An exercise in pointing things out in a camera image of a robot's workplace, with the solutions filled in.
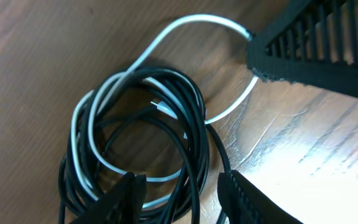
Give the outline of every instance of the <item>wooden table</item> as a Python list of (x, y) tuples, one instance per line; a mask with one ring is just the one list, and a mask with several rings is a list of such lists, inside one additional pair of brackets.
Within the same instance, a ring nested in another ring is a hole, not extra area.
[[(258, 32), (287, 2), (0, 0), (0, 223), (57, 222), (57, 171), (75, 105), (139, 56), (172, 19), (217, 14)], [(169, 35), (152, 56), (189, 74), (212, 115), (230, 105), (251, 78), (245, 46), (232, 31), (190, 24)], [(238, 109), (213, 126), (232, 167), (286, 211), (305, 223), (358, 223), (357, 99), (258, 82)], [(113, 163), (161, 175), (180, 167), (180, 155), (163, 132), (141, 124), (131, 130), (114, 148)], [(218, 217), (222, 170), (211, 148), (202, 223)], [(148, 198), (173, 184), (150, 186)]]

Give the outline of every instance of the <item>wire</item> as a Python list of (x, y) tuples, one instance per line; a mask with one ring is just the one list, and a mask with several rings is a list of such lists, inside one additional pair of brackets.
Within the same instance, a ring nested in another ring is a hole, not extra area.
[[(221, 114), (205, 120), (206, 108), (200, 89), (188, 76), (172, 68), (140, 67), (158, 44), (172, 30), (191, 22), (212, 22), (229, 27), (240, 33), (246, 40), (251, 40), (250, 33), (239, 24), (223, 17), (197, 14), (179, 18), (168, 25), (146, 48), (140, 57), (128, 68), (112, 74), (96, 89), (88, 92), (77, 104), (71, 120), (67, 156), (62, 160), (59, 171), (59, 192), (62, 206), (74, 214), (83, 213), (87, 207), (97, 201), (103, 190), (97, 184), (100, 165), (119, 174), (122, 170), (110, 164), (104, 156), (109, 151), (117, 136), (135, 121), (148, 122), (162, 128), (177, 145), (184, 165), (182, 169), (166, 177), (147, 177), (148, 182), (166, 182), (178, 177), (177, 186), (170, 195), (144, 203), (143, 208), (154, 207), (167, 202), (159, 208), (143, 211), (142, 223), (170, 223), (192, 210), (192, 223), (200, 220), (200, 193), (204, 187), (209, 167), (209, 146), (206, 130), (221, 154), (224, 170), (230, 169), (224, 146), (210, 123), (213, 123), (232, 112), (250, 93), (257, 82), (253, 77), (238, 99)], [(113, 116), (105, 119), (107, 111), (128, 88), (140, 88), (161, 99), (172, 111), (183, 127), (187, 137), (187, 149), (178, 135), (163, 121), (155, 118), (157, 106), (144, 108), (134, 114)], [(106, 126), (120, 123), (110, 135), (102, 153), (96, 146), (94, 136), (100, 134)], [(64, 221), (60, 210), (59, 220)], [(219, 220), (224, 221), (221, 213)]]

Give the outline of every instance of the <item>white cable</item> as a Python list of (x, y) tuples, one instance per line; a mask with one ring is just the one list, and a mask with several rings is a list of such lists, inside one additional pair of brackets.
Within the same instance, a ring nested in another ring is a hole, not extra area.
[[(94, 153), (94, 155), (107, 168), (109, 168), (115, 172), (118, 172), (120, 174), (126, 174), (125, 170), (119, 169), (119, 168), (113, 166), (112, 164), (110, 164), (109, 162), (107, 162), (106, 160), (104, 160), (102, 155), (98, 152), (98, 149), (96, 148), (96, 144), (94, 142), (94, 137), (93, 137), (93, 126), (94, 126), (95, 116), (106, 106), (110, 97), (112, 97), (113, 94), (115, 94), (115, 92), (117, 92), (119, 90), (119, 87), (126, 81), (127, 78), (129, 78), (132, 75), (132, 72), (134, 70), (136, 70), (143, 63), (143, 61), (152, 53), (152, 51), (156, 48), (156, 46), (158, 46), (158, 44), (163, 40), (164, 37), (166, 37), (169, 33), (171, 33), (172, 30), (176, 29), (177, 27), (179, 27), (183, 24), (190, 23), (190, 22), (212, 22), (212, 23), (216, 23), (216, 24), (221, 24), (223, 26), (226, 26), (226, 27), (231, 28), (232, 30), (238, 32), (240, 35), (242, 35), (248, 41), (250, 41), (252, 38), (250, 33), (247, 31), (247, 29), (245, 29), (241, 25), (239, 25), (229, 19), (223, 18), (223, 17), (208, 15), (208, 14), (195, 14), (195, 15), (185, 16), (185, 17), (182, 17), (182, 18), (179, 18), (179, 19), (173, 21), (170, 25), (168, 25), (153, 40), (153, 42), (146, 48), (146, 50), (140, 55), (140, 57), (126, 71), (117, 73), (117, 74), (113, 75), (112, 77), (108, 78), (102, 84), (101, 88), (98, 90), (98, 92), (95, 95), (94, 101), (92, 102), (92, 105), (91, 105), (89, 119), (88, 119), (89, 145), (91, 146), (91, 150)], [(180, 73), (176, 73), (175, 75), (182, 78), (186, 82), (189, 82)], [(255, 86), (257, 79), (258, 79), (257, 77), (253, 77), (251, 82), (247, 86), (247, 88), (244, 90), (244, 92), (240, 95), (240, 97), (238, 97), (238, 99), (230, 107), (228, 107), (226, 110), (224, 110), (221, 114), (205, 121), (205, 123), (206, 124), (213, 123), (213, 122), (225, 117), (231, 111), (233, 111), (250, 93), (251, 89)], [(156, 79), (154, 79), (152, 77), (148, 77), (148, 78), (144, 79), (144, 82), (146, 82), (148, 85), (156, 86), (157, 88), (162, 90), (169, 98), (171, 98), (173, 100), (173, 102), (179, 107), (179, 109), (181, 109), (182, 112), (184, 112), (183, 106), (181, 105), (178, 98), (162, 83), (158, 82)], [(108, 87), (111, 84), (112, 84), (112, 87), (110, 90), (108, 90)], [(107, 90), (108, 90), (108, 93), (106, 94), (106, 96), (104, 98), (102, 98), (103, 93), (105, 93)], [(92, 94), (93, 94), (93, 90), (90, 91), (89, 93), (87, 93), (80, 100), (80, 102), (77, 104), (77, 106), (74, 110), (74, 113), (73, 113), (73, 119), (71, 121), (70, 138), (71, 138), (71, 146), (72, 146), (72, 151), (73, 151), (73, 160), (74, 160), (75, 171), (76, 171), (76, 174), (80, 181), (80, 184), (84, 188), (85, 192), (87, 194), (89, 194), (89, 196), (91, 196), (93, 199), (97, 200), (98, 197), (92, 191), (88, 180), (86, 179), (83, 171), (81, 170), (80, 162), (79, 162), (79, 158), (78, 158), (78, 143), (76, 140), (76, 124), (78, 121), (78, 115), (79, 115), (80, 109), (82, 109), (84, 107), (84, 105), (87, 103), (88, 98)], [(167, 177), (147, 177), (147, 181), (148, 182), (165, 182), (165, 181), (172, 180), (172, 179), (178, 177), (179, 174), (180, 174), (180, 170), (172, 175), (167, 176)], [(168, 200), (169, 197), (170, 197), (170, 195), (166, 195), (166, 196), (164, 196), (160, 199), (154, 200), (152, 202), (144, 203), (143, 208), (149, 208), (149, 207), (158, 205), (158, 204)]]

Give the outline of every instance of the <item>wood grain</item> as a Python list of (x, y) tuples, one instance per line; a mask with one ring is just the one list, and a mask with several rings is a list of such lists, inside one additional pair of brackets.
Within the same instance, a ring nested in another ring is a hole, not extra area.
[[(0, 223), (57, 222), (57, 171), (75, 105), (139, 56), (172, 19), (211, 13), (258, 32), (287, 3), (0, 0)], [(189, 74), (212, 116), (251, 78), (245, 46), (229, 30), (191, 24), (169, 35), (152, 57)], [(135, 105), (145, 103), (136, 93), (127, 97)], [(286, 211), (305, 223), (358, 223), (357, 99), (311, 86), (258, 82), (238, 109), (213, 125), (232, 167)], [(114, 146), (112, 162), (150, 175), (171, 173), (181, 158), (166, 137), (133, 125)], [(216, 180), (222, 170), (212, 148), (202, 223), (218, 217)], [(150, 185), (148, 198), (173, 184)], [(179, 223), (188, 223), (189, 215)]]

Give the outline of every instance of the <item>cable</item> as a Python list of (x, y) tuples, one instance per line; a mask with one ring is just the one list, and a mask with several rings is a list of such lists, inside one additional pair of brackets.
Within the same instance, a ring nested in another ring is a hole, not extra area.
[[(251, 40), (249, 32), (239, 24), (219, 16), (198, 14), (179, 18), (167, 26), (146, 48), (145, 52), (127, 69), (108, 77), (95, 90), (88, 92), (77, 104), (71, 120), (67, 155), (62, 159), (59, 170), (59, 192), (62, 206), (74, 214), (83, 213), (103, 194), (97, 184), (101, 165), (119, 174), (122, 170), (105, 160), (104, 156), (114, 140), (128, 125), (136, 121), (147, 122), (162, 128), (175, 143), (183, 158), (183, 167), (166, 177), (147, 177), (148, 182), (166, 182), (178, 178), (177, 185), (170, 195), (144, 203), (143, 208), (166, 204), (141, 213), (141, 223), (170, 223), (192, 210), (192, 223), (200, 221), (200, 193), (204, 187), (209, 167), (209, 145), (206, 130), (211, 134), (222, 157), (224, 170), (230, 169), (224, 146), (210, 123), (213, 123), (234, 110), (250, 93), (256, 84), (253, 77), (238, 99), (221, 114), (206, 120), (206, 108), (200, 89), (194, 81), (178, 70), (165, 67), (140, 67), (142, 62), (158, 46), (161, 40), (178, 26), (190, 22), (213, 22), (229, 27)], [(105, 118), (108, 110), (129, 88), (138, 88), (153, 94), (169, 108), (171, 116), (176, 117), (186, 136), (186, 146), (172, 128), (156, 118), (158, 105), (144, 108), (133, 114), (122, 114)], [(108, 137), (107, 143), (99, 152), (94, 137), (101, 134), (106, 126), (119, 123)], [(59, 220), (64, 221), (60, 209)], [(221, 213), (219, 221), (224, 222)]]

